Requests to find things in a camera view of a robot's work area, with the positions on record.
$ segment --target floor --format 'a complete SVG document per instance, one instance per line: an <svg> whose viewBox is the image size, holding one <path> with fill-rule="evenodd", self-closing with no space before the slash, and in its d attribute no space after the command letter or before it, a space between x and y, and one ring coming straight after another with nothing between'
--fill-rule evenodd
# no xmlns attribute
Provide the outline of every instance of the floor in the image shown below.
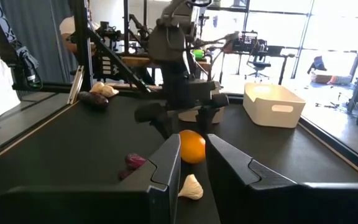
<svg viewBox="0 0 358 224"><path fill-rule="evenodd" d="M247 82L260 82L261 79L247 77L245 75L230 75L233 70L224 70L222 81L223 92L244 94L244 85ZM262 83L278 83L278 74L266 73L271 78L263 78ZM347 113L346 103L353 94L354 85L327 85L313 83L307 75L301 78L284 78L283 86L294 91L306 102L302 115L319 126L321 129L334 136L336 139L349 146L358 153L358 103L352 114Z"/></svg>

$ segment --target purple eggplant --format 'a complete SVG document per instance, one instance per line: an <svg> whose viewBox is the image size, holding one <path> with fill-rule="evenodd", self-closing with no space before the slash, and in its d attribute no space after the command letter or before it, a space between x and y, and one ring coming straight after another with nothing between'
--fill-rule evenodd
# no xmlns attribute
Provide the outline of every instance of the purple eggplant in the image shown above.
<svg viewBox="0 0 358 224"><path fill-rule="evenodd" d="M138 169L143 164L145 164L146 161L147 161L147 159L144 159L143 157L141 157L140 155L138 155L136 153L128 154L125 157L125 162L127 164L128 169L130 169L130 170Z"/></svg>
<svg viewBox="0 0 358 224"><path fill-rule="evenodd" d="M105 110L109 105L109 100L99 93L81 91L78 93L77 98L86 106L97 110Z"/></svg>

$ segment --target white plastic bin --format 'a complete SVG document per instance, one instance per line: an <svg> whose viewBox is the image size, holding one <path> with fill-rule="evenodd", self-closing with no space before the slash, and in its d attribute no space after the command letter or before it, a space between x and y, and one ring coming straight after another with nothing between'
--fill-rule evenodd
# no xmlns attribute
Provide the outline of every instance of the white plastic bin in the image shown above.
<svg viewBox="0 0 358 224"><path fill-rule="evenodd" d="M221 86L219 82L215 82L215 90L211 91L211 94L218 94L221 92ZM213 124L218 124L223 119L223 111L224 108L220 108L219 111L215 114L214 119L212 120ZM198 115L198 111L187 111L179 114L179 119L181 121L187 122L196 122L196 115Z"/></svg>
<svg viewBox="0 0 358 224"><path fill-rule="evenodd" d="M243 106L261 126L295 128L306 102L280 85L246 83Z"/></svg>

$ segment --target wooden table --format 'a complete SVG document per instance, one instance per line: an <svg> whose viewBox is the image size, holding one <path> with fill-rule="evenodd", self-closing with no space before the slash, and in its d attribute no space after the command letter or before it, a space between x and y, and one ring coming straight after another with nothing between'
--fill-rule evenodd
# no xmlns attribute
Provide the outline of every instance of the wooden table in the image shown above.
<svg viewBox="0 0 358 224"><path fill-rule="evenodd" d="M133 56L125 56L122 57L121 60L128 66L143 66L143 67L152 67L159 68L158 65L154 64L151 59L147 57L133 57ZM197 63L209 74L212 71L212 65L210 62L206 60L197 60Z"/></svg>

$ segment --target black table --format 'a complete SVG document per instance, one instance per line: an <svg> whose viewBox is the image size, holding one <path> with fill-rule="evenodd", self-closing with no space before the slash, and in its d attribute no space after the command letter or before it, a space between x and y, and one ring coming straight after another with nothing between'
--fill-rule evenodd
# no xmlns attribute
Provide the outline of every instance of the black table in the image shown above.
<svg viewBox="0 0 358 224"><path fill-rule="evenodd" d="M224 53L223 52L223 57L222 57L222 67L221 67L221 74L219 76L219 83L222 84L222 77L223 77L223 63L224 63L224 56L226 54L236 54L239 55L239 66L237 67L237 73L236 75L240 75L240 65L241 65L241 58L243 55L249 55L249 52L231 52L231 53ZM288 57L293 58L295 57L295 55L293 54L288 54L288 55L284 55L284 54L271 54L270 52L258 52L255 55L252 55L254 57L280 57L280 58L284 58L282 67L281 67L281 72L280 72L280 78L278 79L278 84L281 85L283 83L283 78L284 78L284 72L285 72L285 66L287 66L287 59Z"/></svg>
<svg viewBox="0 0 358 224"><path fill-rule="evenodd" d="M78 103L64 108L41 126L23 135L0 155L0 194L19 185L115 184L130 152L150 156L163 138L148 124L136 124L133 98L111 99L106 112ZM193 123L182 129L196 129ZM296 182L358 182L358 173L301 127L255 125L242 105L225 108L214 133L267 167ZM199 201L180 198L177 223L219 223L206 164L182 163L181 184L194 174L204 188Z"/></svg>

